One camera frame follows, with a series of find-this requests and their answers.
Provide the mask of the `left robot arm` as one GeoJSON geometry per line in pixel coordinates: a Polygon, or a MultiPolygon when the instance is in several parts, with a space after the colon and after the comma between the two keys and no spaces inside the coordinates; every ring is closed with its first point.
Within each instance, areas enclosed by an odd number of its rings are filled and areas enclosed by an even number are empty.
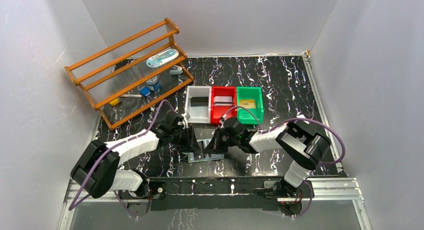
{"type": "Polygon", "coordinates": [[[126,161],[164,146],[174,145],[183,152],[199,150],[188,113],[170,111],[150,130],[143,129],[127,138],[91,141],[70,172],[70,177],[94,199],[108,191],[129,191],[144,198],[150,192],[149,178],[136,169],[121,170],[126,161]]]}

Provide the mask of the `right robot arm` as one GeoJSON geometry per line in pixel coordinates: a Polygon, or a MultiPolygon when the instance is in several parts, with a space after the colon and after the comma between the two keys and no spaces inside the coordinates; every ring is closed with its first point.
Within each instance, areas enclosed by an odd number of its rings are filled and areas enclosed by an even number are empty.
{"type": "Polygon", "coordinates": [[[267,150],[284,150],[291,158],[289,170],[281,180],[287,190],[297,189],[318,167],[331,147],[331,141],[321,130],[324,125],[301,118],[293,118],[279,127],[269,130],[249,130],[237,118],[231,117],[218,127],[206,153],[225,153],[229,147],[238,147],[248,154],[258,154],[267,150]]]}

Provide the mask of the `white VIP card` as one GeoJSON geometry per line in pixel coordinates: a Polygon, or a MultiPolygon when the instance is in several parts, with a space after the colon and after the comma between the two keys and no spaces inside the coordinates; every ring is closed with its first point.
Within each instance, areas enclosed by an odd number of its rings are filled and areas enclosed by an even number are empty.
{"type": "Polygon", "coordinates": [[[215,96],[214,102],[233,102],[231,96],[215,96]]]}

